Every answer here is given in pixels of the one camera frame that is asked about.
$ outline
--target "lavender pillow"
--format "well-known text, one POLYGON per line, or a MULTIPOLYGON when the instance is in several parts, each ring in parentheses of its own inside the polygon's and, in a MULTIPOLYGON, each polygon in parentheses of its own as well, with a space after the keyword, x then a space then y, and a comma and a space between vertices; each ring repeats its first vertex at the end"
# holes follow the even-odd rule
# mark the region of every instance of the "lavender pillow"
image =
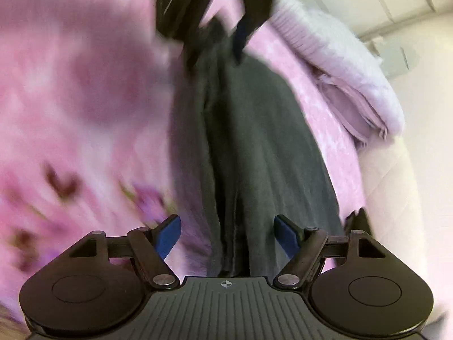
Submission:
MULTIPOLYGON (((320 10, 307 8, 299 0, 275 0, 270 22, 300 57, 344 83, 341 87, 334 85, 337 89, 343 91, 345 87, 350 88, 347 94, 349 99, 362 97, 353 103, 360 102, 368 106, 366 113, 376 114, 381 124, 370 125, 381 129, 381 135, 387 130, 390 135, 403 132, 404 115, 393 89, 376 58, 346 25, 320 10)), ((328 101, 337 114, 349 119, 345 121, 346 127, 349 123, 353 131, 362 132, 363 122, 358 125, 361 130, 355 128, 357 122, 350 118, 353 107, 349 103, 343 104, 345 97, 333 101, 334 92, 340 94, 337 89, 329 88, 328 101)), ((358 117, 362 115, 363 111, 358 110, 354 119, 360 121, 358 117)))

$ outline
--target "pink blanket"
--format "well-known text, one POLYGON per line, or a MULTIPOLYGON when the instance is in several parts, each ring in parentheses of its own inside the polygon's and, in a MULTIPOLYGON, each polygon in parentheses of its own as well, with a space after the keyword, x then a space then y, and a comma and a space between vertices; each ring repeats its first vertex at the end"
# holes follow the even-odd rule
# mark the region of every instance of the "pink blanket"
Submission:
MULTIPOLYGON (((210 12, 232 26, 239 0, 210 12)), ((181 48, 154 34, 154 0, 0 0, 0 303, 92 230, 153 224, 183 234, 167 258, 203 275, 210 245, 181 48)), ((265 24, 247 50, 289 81, 318 141, 341 216, 363 205, 352 140, 301 64, 265 24)))

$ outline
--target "gray fabric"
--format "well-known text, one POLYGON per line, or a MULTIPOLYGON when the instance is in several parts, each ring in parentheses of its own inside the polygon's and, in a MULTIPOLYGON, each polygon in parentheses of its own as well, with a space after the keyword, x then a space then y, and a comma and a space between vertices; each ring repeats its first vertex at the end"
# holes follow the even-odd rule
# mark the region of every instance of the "gray fabric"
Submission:
POLYGON ((237 64, 217 20, 198 39, 193 75, 208 274, 244 274, 249 260, 252 276, 272 279, 288 261, 273 237, 275 215, 343 235, 335 192, 286 82, 248 55, 237 64))

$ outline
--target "bed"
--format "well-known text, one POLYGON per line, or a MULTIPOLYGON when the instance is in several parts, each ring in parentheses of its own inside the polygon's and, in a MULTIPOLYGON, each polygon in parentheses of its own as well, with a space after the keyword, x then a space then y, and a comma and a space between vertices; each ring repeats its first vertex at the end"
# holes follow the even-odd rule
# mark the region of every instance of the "bed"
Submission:
MULTIPOLYGON (((240 0, 214 0, 206 19, 217 12, 233 28, 240 0)), ((155 35, 153 0, 0 0, 0 35, 0 303, 20 320, 17 294, 39 267, 92 230, 112 236, 142 226, 128 195, 134 188, 158 190, 182 218, 169 266, 180 278, 203 275, 209 239, 191 87, 181 47, 155 35), (28 240, 18 242, 24 232, 28 240)), ((246 50, 292 87, 340 217, 358 210, 365 201, 356 148, 311 67, 268 23, 246 50)))

